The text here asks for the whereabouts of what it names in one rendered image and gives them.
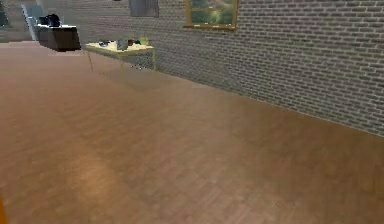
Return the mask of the yellow-green table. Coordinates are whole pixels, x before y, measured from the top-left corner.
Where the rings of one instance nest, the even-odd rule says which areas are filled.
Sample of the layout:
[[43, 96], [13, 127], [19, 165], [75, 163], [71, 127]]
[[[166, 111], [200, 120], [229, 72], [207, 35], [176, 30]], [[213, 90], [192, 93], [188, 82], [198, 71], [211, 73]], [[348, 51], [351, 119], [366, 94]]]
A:
[[112, 41], [105, 47], [100, 46], [98, 43], [87, 43], [84, 45], [83, 50], [86, 52], [90, 66], [93, 66], [90, 53], [94, 52], [98, 54], [106, 54], [108, 56], [116, 57], [120, 62], [121, 70], [124, 70], [125, 56], [136, 55], [141, 53], [151, 53], [153, 70], [156, 70], [155, 49], [153, 46], [133, 44], [132, 46], [129, 46], [126, 50], [118, 50], [116, 42]]

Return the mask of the gold framed landscape picture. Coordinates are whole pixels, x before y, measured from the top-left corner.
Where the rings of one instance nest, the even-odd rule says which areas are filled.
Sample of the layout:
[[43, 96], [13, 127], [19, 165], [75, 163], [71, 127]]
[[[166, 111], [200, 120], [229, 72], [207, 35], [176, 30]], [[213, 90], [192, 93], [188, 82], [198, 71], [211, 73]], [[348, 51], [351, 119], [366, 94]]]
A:
[[185, 0], [186, 28], [235, 30], [239, 0]]

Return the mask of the dark brown cabinet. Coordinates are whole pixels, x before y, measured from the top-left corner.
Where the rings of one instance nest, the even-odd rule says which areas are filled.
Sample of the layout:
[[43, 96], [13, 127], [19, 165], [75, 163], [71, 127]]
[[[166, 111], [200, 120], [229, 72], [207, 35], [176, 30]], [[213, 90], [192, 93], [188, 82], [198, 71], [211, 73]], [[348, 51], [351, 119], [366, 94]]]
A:
[[51, 27], [38, 24], [35, 26], [40, 45], [58, 51], [76, 51], [81, 49], [77, 28], [71, 25]]

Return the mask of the black object on cabinet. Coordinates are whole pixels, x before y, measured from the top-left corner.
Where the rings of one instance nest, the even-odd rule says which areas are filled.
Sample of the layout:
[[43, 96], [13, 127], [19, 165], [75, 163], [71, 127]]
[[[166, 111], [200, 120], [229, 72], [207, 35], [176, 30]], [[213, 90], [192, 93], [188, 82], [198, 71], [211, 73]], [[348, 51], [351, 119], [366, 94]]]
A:
[[40, 17], [39, 23], [50, 27], [59, 27], [61, 25], [60, 18], [56, 14], [49, 14], [47, 16]]

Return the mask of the grey wall picture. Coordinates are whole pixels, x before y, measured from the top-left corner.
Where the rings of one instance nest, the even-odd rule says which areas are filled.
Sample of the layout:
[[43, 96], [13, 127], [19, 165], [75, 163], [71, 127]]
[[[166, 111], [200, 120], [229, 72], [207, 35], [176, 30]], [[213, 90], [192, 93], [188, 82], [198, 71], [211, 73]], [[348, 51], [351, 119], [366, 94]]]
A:
[[133, 17], [159, 16], [158, 0], [129, 0], [130, 15]]

